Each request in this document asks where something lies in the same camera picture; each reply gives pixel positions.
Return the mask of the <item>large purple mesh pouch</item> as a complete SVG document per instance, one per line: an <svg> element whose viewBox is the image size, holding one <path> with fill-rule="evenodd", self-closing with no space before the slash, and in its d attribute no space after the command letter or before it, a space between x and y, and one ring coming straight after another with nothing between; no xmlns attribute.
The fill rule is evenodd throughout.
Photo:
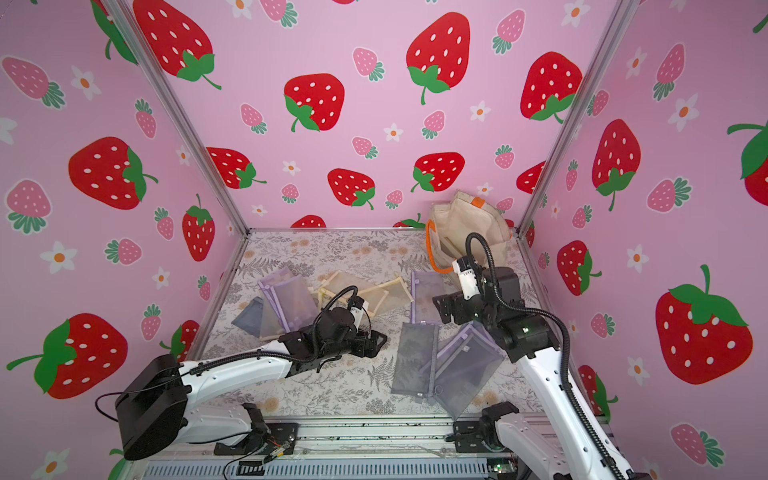
<svg viewBox="0 0 768 480"><path fill-rule="evenodd" d="M418 372L427 374L431 398L458 419L503 361L487 333L467 324Z"/></svg>

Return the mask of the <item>grey mesh pouch cream trim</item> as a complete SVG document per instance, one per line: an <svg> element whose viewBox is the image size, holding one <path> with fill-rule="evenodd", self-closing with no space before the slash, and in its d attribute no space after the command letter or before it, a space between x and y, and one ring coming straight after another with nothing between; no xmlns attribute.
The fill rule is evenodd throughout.
<svg viewBox="0 0 768 480"><path fill-rule="evenodd" d="M433 396L439 327L405 323L402 326L391 393L427 399Z"/></svg>

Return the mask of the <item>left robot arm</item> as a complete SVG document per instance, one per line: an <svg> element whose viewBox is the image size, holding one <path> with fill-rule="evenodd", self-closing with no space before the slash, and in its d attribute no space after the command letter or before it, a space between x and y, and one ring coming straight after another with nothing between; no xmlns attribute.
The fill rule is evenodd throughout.
<svg viewBox="0 0 768 480"><path fill-rule="evenodd" d="M252 384L319 372L346 355L376 357L388 338L359 330L365 315L335 307L257 349L207 361L155 358L115 401L124 458L144 460L175 444L211 444L215 454L230 456L275 446L278 436L254 403L226 409L208 401Z"/></svg>

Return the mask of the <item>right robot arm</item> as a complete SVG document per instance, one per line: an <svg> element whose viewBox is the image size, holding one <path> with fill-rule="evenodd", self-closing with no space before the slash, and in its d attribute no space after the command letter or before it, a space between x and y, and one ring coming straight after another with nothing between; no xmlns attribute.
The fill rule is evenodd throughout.
<svg viewBox="0 0 768 480"><path fill-rule="evenodd" d="M539 479L646 479L632 467L593 414L570 374L570 339L550 313L525 306L508 267L453 264L461 289L433 302L445 323L476 321L523 374L541 403L555 439L529 426L511 403L482 415L486 442L513 452Z"/></svg>

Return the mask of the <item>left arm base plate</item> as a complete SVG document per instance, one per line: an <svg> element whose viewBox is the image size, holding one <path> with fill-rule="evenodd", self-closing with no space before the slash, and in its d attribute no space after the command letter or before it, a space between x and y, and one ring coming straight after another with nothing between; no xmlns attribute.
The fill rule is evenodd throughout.
<svg viewBox="0 0 768 480"><path fill-rule="evenodd" d="M219 442L214 447L215 456L262 456L291 455L298 438L298 423L266 423L255 427L246 437L233 446Z"/></svg>

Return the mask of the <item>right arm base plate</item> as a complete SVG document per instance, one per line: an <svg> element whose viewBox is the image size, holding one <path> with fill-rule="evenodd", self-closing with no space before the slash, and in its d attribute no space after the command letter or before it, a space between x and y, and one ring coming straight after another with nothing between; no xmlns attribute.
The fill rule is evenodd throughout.
<svg viewBox="0 0 768 480"><path fill-rule="evenodd" d="M453 432L446 437L458 453L509 453L490 428L480 420L456 421Z"/></svg>

